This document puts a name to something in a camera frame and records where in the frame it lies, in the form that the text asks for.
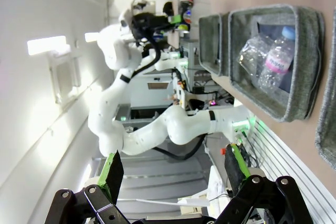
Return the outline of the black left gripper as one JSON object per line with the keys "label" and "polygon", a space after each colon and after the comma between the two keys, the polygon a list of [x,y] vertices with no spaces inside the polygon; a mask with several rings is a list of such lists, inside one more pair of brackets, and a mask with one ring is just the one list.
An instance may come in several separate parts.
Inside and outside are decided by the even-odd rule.
{"label": "black left gripper", "polygon": [[183,18],[181,15],[156,16],[152,13],[140,13],[132,16],[131,31],[135,40],[154,40],[154,33],[171,30],[171,24],[179,24],[179,31],[189,31],[187,24],[180,24]]}

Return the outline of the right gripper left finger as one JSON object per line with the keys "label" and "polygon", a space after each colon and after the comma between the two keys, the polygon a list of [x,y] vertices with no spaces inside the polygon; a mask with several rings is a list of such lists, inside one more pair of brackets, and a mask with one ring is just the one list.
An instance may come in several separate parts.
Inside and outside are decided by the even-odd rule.
{"label": "right gripper left finger", "polygon": [[88,218],[94,224],[130,224],[117,208],[117,200],[124,170],[118,152],[111,153],[97,184],[91,184],[74,193],[58,190],[49,209],[49,224],[85,224]]}

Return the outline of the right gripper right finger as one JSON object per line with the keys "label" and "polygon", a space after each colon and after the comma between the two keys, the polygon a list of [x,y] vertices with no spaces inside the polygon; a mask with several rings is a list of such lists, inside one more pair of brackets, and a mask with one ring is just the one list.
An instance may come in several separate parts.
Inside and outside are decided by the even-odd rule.
{"label": "right gripper right finger", "polygon": [[255,209],[264,209],[271,224],[313,224],[294,178],[281,176],[273,182],[252,174],[236,144],[226,145],[224,156],[234,196],[215,224],[243,224]]}

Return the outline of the clear water bottle pink label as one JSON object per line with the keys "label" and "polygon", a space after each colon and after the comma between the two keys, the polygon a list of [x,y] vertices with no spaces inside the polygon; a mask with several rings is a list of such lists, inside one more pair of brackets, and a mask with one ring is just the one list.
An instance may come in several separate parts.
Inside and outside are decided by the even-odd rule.
{"label": "clear water bottle pink label", "polygon": [[276,91],[287,74],[295,56],[296,31],[291,26],[284,26],[271,46],[264,68],[259,76],[258,85],[265,93]]}

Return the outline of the grey fabric basket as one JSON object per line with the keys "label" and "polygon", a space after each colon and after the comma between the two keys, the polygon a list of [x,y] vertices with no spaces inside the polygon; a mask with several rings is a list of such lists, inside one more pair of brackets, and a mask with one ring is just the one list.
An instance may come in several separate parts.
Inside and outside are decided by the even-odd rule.
{"label": "grey fabric basket", "polygon": [[333,11],[328,79],[316,129],[315,145],[319,155],[336,171],[336,7]]}
{"label": "grey fabric basket", "polygon": [[220,75],[222,71],[222,16],[209,15],[199,19],[199,62],[210,73]]}
{"label": "grey fabric basket", "polygon": [[[239,52],[258,34],[275,41],[284,26],[295,28],[295,56],[279,88],[265,93],[258,78],[239,64]],[[286,4],[235,10],[228,17],[228,61],[231,85],[279,122],[308,118],[313,109],[324,46],[324,19],[310,7]]]}

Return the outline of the slotted aluminium mounting panel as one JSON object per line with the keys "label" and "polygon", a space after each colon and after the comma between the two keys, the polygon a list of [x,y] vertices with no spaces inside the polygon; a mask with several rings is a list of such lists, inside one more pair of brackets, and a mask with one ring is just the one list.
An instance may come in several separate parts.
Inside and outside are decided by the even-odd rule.
{"label": "slotted aluminium mounting panel", "polygon": [[252,145],[260,167],[270,177],[289,175],[301,193],[313,206],[336,214],[336,199],[303,161],[262,121],[256,118],[243,120],[243,129]]}

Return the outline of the white plastic stand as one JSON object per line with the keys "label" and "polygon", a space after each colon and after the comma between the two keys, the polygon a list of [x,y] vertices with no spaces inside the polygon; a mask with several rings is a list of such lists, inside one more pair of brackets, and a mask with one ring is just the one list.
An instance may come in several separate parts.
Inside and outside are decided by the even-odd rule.
{"label": "white plastic stand", "polygon": [[206,198],[212,206],[222,211],[227,204],[227,196],[228,194],[223,185],[222,178],[216,166],[212,165],[209,173]]}

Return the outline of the grey metal equipment rack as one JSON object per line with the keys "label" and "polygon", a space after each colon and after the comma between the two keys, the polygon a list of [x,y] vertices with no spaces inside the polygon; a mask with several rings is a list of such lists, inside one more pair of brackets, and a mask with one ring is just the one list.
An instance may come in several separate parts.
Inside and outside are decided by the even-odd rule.
{"label": "grey metal equipment rack", "polygon": [[193,92],[197,87],[200,93],[213,93],[218,90],[218,85],[212,80],[210,72],[205,70],[199,62],[199,43],[196,39],[181,39],[180,50],[188,59],[184,79],[187,90]]}

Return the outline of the white control box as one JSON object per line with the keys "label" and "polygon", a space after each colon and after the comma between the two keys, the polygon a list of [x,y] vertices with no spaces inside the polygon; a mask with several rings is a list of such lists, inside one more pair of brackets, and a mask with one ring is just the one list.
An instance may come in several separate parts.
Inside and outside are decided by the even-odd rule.
{"label": "white control box", "polygon": [[172,79],[172,84],[173,84],[174,98],[178,100],[179,105],[183,109],[186,109],[187,107],[186,90],[183,82],[177,76],[174,76]]}

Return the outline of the ceiling light panel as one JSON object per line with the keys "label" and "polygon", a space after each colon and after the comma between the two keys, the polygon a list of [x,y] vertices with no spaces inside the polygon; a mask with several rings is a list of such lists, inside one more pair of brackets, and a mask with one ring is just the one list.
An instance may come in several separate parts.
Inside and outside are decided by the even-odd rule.
{"label": "ceiling light panel", "polygon": [[70,45],[67,44],[66,36],[54,36],[29,40],[27,49],[30,56],[52,51],[63,54],[70,50]]}
{"label": "ceiling light panel", "polygon": [[88,32],[85,33],[85,42],[95,42],[98,40],[100,33],[99,32]]}

